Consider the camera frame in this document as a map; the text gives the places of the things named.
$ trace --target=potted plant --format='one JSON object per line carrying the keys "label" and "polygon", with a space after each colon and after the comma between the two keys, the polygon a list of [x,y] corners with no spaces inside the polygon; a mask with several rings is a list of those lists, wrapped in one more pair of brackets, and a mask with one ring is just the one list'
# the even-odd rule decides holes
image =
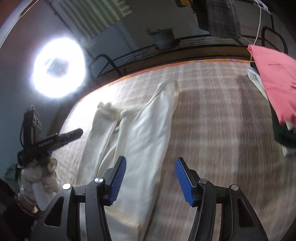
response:
{"label": "potted plant", "polygon": [[147,29],[146,32],[153,39],[157,47],[161,50],[172,48],[176,43],[172,28],[159,28],[156,31],[151,31],[150,29]]}

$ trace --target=wall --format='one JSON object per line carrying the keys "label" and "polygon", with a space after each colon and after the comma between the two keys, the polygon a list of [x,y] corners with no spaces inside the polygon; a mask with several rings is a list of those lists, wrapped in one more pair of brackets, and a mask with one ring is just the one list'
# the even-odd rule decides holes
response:
{"label": "wall", "polygon": [[[198,28],[195,14],[189,7],[178,8],[173,0],[128,0],[134,12],[107,28],[91,40],[86,47],[94,56],[105,53],[110,58],[122,56],[133,50],[153,44],[152,39],[146,34],[146,29],[173,28],[176,38],[207,34]],[[259,7],[235,1],[242,35],[257,35],[259,24]],[[296,58],[296,44],[285,26],[275,16],[275,29],[285,38],[289,54]],[[261,29],[263,26],[271,27],[270,15],[262,11]],[[266,38],[282,50],[282,43],[278,37],[267,32]],[[106,61],[100,59],[94,65],[93,73],[97,74]]]}
{"label": "wall", "polygon": [[34,60],[51,39],[73,38],[43,1],[38,1],[15,25],[0,49],[0,177],[17,163],[22,149],[19,133],[23,114],[34,104],[42,122],[42,136],[65,99],[51,99],[31,83]]}
{"label": "wall", "polygon": [[9,14],[19,5],[21,0],[0,1],[0,26],[4,23]]}
{"label": "wall", "polygon": [[[122,56],[133,50],[154,44],[147,28],[173,28],[176,38],[207,34],[198,28],[195,14],[189,7],[179,8],[174,0],[128,0],[133,13],[107,28],[92,39],[86,47],[94,56],[107,54],[111,59]],[[93,73],[105,65],[98,60]]]}

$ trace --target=gloved hand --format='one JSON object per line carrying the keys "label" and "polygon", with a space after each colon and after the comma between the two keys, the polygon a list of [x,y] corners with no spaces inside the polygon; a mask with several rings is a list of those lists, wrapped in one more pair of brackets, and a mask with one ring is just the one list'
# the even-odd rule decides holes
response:
{"label": "gloved hand", "polygon": [[61,184],[57,180],[55,172],[57,160],[48,158],[48,165],[41,167],[36,160],[30,163],[30,166],[21,171],[20,193],[25,201],[30,205],[36,205],[36,199],[32,190],[32,184],[40,182],[47,193],[58,192]]}

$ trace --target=black metal bed frame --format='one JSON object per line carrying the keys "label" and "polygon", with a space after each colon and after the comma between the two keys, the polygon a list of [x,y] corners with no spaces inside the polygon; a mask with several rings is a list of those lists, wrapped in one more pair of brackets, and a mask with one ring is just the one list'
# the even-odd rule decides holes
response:
{"label": "black metal bed frame", "polygon": [[[246,2],[246,3],[249,3],[249,4],[255,4],[255,2],[252,1],[252,0],[238,0],[238,1]],[[52,6],[52,2],[48,2],[48,4],[49,4],[50,8],[52,9],[52,11],[54,12],[54,14],[73,33],[73,31],[71,30],[69,25],[63,20],[63,18],[59,15],[59,13]],[[272,28],[264,26],[262,28],[262,30],[261,30],[261,38],[258,37],[258,39],[261,40],[261,45],[262,46],[265,46],[265,42],[267,42],[274,49],[279,51],[279,49],[274,44],[272,44],[270,41],[268,41],[265,38],[265,32],[266,32],[266,30],[269,30],[270,32],[277,35],[281,39],[281,41],[282,41],[282,43],[284,45],[284,53],[288,54],[288,47],[287,47],[287,44],[286,44],[284,38],[278,32],[276,32],[275,29],[274,29],[274,19],[273,19],[272,13],[270,13],[270,17],[271,17]],[[244,38],[255,39],[254,36],[248,36],[248,35],[241,35],[241,36],[244,37]],[[207,37],[210,37],[212,39],[216,39],[216,42],[214,42],[212,44],[208,44],[208,43],[199,44],[199,42],[200,42],[199,40],[202,40],[202,38],[205,39]],[[239,40],[239,39],[237,39],[237,40],[235,40],[235,39],[222,39],[222,38],[218,38],[218,37],[213,37],[213,36],[211,36],[209,34],[183,37],[183,38],[178,38],[176,40],[177,40],[177,44],[175,46],[173,46],[171,49],[168,49],[168,50],[159,50],[157,48],[156,44],[153,44],[153,45],[149,45],[149,46],[137,49],[137,50],[132,51],[130,53],[124,54],[124,55],[122,55],[122,56],[120,56],[118,58],[115,58],[113,60],[106,54],[99,54],[96,57],[93,57],[91,52],[86,47],[83,47],[84,51],[86,53],[88,53],[88,55],[92,58],[91,62],[88,65],[89,76],[93,81],[95,81],[100,76],[115,70],[118,73],[118,78],[119,78],[119,77],[122,77],[122,76],[127,74],[125,72],[122,73],[122,71],[120,70],[120,68],[122,68],[122,67],[125,67],[125,66],[127,66],[127,65],[129,65],[131,63],[135,63],[137,61],[140,61],[140,60],[143,60],[143,59],[146,59],[146,58],[150,58],[150,57],[165,54],[165,53],[180,51],[180,50],[184,50],[184,49],[210,47],[210,46],[243,46],[243,47],[246,47],[248,45],[248,43],[247,44],[243,43],[243,42],[246,42],[246,40],[244,40],[243,38],[241,40]],[[97,76],[94,76],[92,71],[91,71],[91,67],[93,66],[93,64],[99,58],[105,58],[107,63],[101,69],[99,74]],[[178,61],[178,60],[172,60],[172,61],[166,61],[166,62],[162,62],[162,63],[156,63],[155,65],[152,65],[152,66],[149,66],[149,67],[154,67],[154,66],[158,66],[160,64],[165,64],[165,63],[170,63],[170,62],[175,62],[175,61]]]}

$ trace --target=pink cloth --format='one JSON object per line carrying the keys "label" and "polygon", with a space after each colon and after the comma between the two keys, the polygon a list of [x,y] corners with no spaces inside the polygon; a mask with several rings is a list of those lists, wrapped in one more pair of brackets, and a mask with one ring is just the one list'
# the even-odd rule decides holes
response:
{"label": "pink cloth", "polygon": [[267,97],[281,125],[296,126],[296,60],[261,46],[249,45]]}

